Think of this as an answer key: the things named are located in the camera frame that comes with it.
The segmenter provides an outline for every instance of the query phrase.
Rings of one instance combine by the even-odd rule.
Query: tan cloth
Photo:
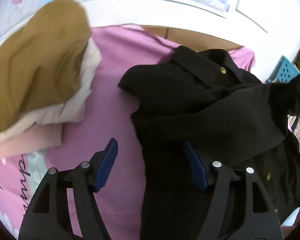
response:
[[[90,38],[80,69],[80,89],[65,103],[35,109],[20,116],[15,124],[0,132],[0,143],[28,130],[35,123],[81,122],[84,118],[85,101],[91,93],[90,86],[100,61],[100,51]]]
[[[0,131],[21,114],[66,102],[80,88],[91,37],[83,8],[55,0],[0,47]]]

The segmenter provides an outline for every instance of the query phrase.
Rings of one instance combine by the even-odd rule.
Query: pink fabric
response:
[[[169,59],[178,44],[146,33],[135,25],[96,28],[93,39],[103,59],[86,101],[85,119],[81,123],[64,124],[63,146],[48,149],[44,161],[47,168],[73,169],[103,150],[111,138],[116,138],[119,154],[106,186],[96,194],[96,201],[112,240],[138,240],[146,180],[142,149],[130,115],[138,109],[139,102],[120,90],[118,83],[134,65],[157,64]],[[10,218],[12,227],[19,229],[25,212],[24,202],[20,201],[20,181],[24,177],[19,166],[25,166],[24,170],[28,171],[30,163],[21,161],[20,156],[7,158],[6,162],[4,165],[0,161],[0,186],[9,193],[0,194],[0,209]],[[27,188],[31,186],[30,179],[26,176],[27,181],[23,182]],[[23,192],[26,202],[29,201],[29,191]],[[68,201],[74,233],[80,235],[73,196]]]
[[[291,127],[291,125],[289,124],[289,122],[288,122],[288,129],[289,129],[290,132],[292,132],[292,127]]]
[[[0,143],[0,158],[61,146],[62,123],[38,125]]]
[[[229,51],[229,54],[234,63],[246,71],[250,72],[256,63],[254,52],[246,47]]]

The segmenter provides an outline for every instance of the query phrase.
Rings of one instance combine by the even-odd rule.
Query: black jacket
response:
[[[168,62],[129,69],[119,86],[140,99],[131,118],[146,164],[141,239],[196,239],[204,222],[213,193],[192,183],[180,138],[228,167],[254,168],[281,222],[300,206],[298,141],[287,129],[287,114],[300,114],[300,76],[262,84],[224,50],[180,46]],[[241,211],[229,210],[236,223],[225,233]]]

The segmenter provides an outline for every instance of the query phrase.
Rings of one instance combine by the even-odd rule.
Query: clothing pile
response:
[[[61,145],[80,122],[101,55],[73,0],[39,10],[0,46],[0,158]]]
[[[73,0],[41,8],[0,46],[8,228],[17,234],[40,173],[72,169],[110,138],[119,153],[96,200],[112,240],[197,239],[213,190],[195,185],[181,139],[229,168],[252,167],[284,222],[300,207],[299,144],[288,129],[288,115],[300,115],[300,75],[264,84],[250,73],[254,60],[247,48],[195,52],[135,25],[91,30]],[[262,212],[257,190],[255,199]],[[222,235],[242,225],[244,201],[230,188]]]

